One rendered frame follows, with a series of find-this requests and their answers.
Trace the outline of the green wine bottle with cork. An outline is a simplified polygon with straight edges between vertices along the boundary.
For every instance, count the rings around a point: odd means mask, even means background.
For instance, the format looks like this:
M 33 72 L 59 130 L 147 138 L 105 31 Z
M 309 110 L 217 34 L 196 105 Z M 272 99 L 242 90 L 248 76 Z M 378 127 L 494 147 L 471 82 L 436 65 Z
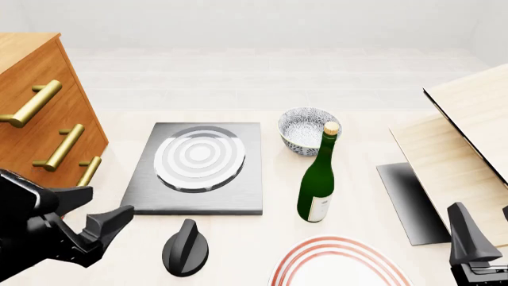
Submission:
M 331 161 L 340 127 L 335 122 L 325 123 L 316 159 L 302 178 L 298 193 L 297 212 L 307 222 L 322 221 L 329 209 L 334 191 Z

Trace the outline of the pale wooden rack, black base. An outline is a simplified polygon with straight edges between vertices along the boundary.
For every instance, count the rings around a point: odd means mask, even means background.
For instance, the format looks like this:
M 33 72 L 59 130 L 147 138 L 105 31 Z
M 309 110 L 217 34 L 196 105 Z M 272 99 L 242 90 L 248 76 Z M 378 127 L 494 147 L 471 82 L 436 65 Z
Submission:
M 495 247 L 508 247 L 508 64 L 424 95 L 439 111 L 390 128 L 444 226 L 462 202 Z

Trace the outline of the round black stove knob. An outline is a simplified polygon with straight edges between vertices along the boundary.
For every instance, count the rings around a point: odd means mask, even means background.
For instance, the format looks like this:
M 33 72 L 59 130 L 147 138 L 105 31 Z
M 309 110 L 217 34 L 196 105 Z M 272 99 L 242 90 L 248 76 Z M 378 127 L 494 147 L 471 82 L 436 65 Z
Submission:
M 202 269 L 210 253 L 209 245 L 196 221 L 186 218 L 180 230 L 163 247 L 164 268 L 177 277 L 192 276 Z

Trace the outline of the wooden drawer front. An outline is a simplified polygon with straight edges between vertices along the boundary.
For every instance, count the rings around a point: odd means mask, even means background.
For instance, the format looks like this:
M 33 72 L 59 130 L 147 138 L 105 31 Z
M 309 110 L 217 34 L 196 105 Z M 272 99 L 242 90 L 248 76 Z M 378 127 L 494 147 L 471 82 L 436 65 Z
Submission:
M 33 116 L 42 118 L 75 80 L 55 41 L 43 44 L 13 66 L 0 73 L 0 114 L 15 114 L 36 92 L 32 85 L 46 85 L 51 80 L 62 83 L 62 89 Z
M 85 130 L 56 171 L 49 172 L 32 166 L 34 160 L 47 160 L 62 142 L 65 135 L 59 135 L 60 129 L 70 129 L 78 123 L 83 125 Z M 28 148 L 25 150 L 28 157 L 24 165 L 24 176 L 44 187 L 74 187 L 86 170 L 86 167 L 79 166 L 79 162 L 100 156 L 107 145 L 97 124 L 88 118 L 52 123 L 47 127 L 38 126 L 35 131 L 35 134 L 29 137 Z
M 88 118 L 97 124 L 89 104 L 74 84 L 61 95 L 47 114 L 42 118 L 31 119 L 23 128 L 15 128 L 9 123 L 0 122 L 0 168 L 16 172 L 24 171 L 28 157 L 25 150 L 28 148 L 29 137 L 35 134 L 38 126 L 47 127 L 52 123 L 73 122 L 81 118 Z

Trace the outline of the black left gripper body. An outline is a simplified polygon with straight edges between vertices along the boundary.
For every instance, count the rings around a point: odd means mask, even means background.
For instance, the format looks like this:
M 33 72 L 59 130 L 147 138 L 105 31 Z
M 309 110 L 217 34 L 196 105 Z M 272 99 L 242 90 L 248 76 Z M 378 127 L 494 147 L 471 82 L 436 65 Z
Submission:
M 57 214 L 31 218 L 27 225 L 28 259 L 37 264 L 45 259 L 92 266 L 105 250 L 97 235 L 89 230 L 74 231 Z

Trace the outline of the white plate with red rings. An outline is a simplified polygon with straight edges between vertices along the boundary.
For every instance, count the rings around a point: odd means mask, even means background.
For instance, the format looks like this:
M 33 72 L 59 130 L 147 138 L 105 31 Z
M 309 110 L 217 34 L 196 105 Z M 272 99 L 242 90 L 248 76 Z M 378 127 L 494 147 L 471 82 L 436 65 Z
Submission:
M 293 245 L 274 266 L 268 286 L 414 286 L 397 264 L 370 245 L 317 235 Z

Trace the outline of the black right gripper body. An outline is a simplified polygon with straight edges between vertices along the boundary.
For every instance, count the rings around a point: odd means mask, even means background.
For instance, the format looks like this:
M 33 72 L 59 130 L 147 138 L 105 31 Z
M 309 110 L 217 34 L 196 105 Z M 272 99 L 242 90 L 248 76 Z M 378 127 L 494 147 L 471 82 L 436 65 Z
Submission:
M 449 259 L 457 286 L 508 286 L 508 265 L 491 265 L 488 261 L 460 263 Z

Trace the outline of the blue patterned bowl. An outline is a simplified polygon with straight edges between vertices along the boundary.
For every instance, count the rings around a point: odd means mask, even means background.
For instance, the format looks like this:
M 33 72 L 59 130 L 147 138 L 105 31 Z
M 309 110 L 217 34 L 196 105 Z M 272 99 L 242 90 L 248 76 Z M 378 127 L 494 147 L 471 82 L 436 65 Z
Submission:
M 278 129 L 284 144 L 292 152 L 304 157 L 315 157 L 327 122 L 339 125 L 337 137 L 340 137 L 342 126 L 338 119 L 328 111 L 310 106 L 285 111 L 278 120 Z

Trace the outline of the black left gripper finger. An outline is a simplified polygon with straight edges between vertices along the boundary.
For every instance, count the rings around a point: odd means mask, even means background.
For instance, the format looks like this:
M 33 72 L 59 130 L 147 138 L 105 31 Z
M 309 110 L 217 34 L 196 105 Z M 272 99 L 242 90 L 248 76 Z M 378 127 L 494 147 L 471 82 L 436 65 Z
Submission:
M 55 213 L 58 216 L 65 216 L 70 211 L 88 204 L 93 199 L 92 186 L 77 186 L 68 188 L 49 188 L 59 200 L 59 206 Z
M 102 214 L 88 214 L 80 237 L 87 246 L 97 246 L 104 253 L 114 238 L 132 221 L 134 207 L 127 205 Z

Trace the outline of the wooden cabinet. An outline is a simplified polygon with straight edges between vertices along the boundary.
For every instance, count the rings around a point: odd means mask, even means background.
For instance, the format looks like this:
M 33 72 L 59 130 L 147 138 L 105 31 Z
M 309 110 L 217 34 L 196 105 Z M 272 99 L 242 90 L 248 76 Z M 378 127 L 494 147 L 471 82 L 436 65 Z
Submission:
M 67 65 L 71 71 L 71 74 L 74 77 L 75 85 L 77 85 L 87 104 L 89 104 L 90 111 L 94 115 L 95 121 L 98 124 L 98 128 L 100 128 L 102 136 L 104 137 L 104 140 L 108 144 L 107 137 L 90 104 L 86 92 L 84 91 L 83 86 L 79 81 L 75 69 L 73 68 L 71 61 L 67 56 L 67 53 L 65 52 L 65 49 L 60 41 L 59 33 L 0 33 L 0 73 L 5 71 L 8 67 L 13 66 L 13 64 L 17 63 L 20 59 L 23 59 L 31 52 L 34 52 L 43 44 L 47 44 L 48 42 L 51 41 L 55 41 L 59 45 L 63 57 L 67 61 Z M 24 172 L 16 172 L 16 171 L 13 172 L 19 174 L 20 176 L 24 176 Z

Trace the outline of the flat black stove plate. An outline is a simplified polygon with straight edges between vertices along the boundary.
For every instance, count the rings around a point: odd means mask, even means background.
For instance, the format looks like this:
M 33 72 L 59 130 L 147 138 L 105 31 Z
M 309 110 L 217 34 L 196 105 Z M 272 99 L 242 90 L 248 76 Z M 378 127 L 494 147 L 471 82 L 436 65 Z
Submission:
M 258 122 L 157 122 L 121 205 L 138 215 L 263 214 Z

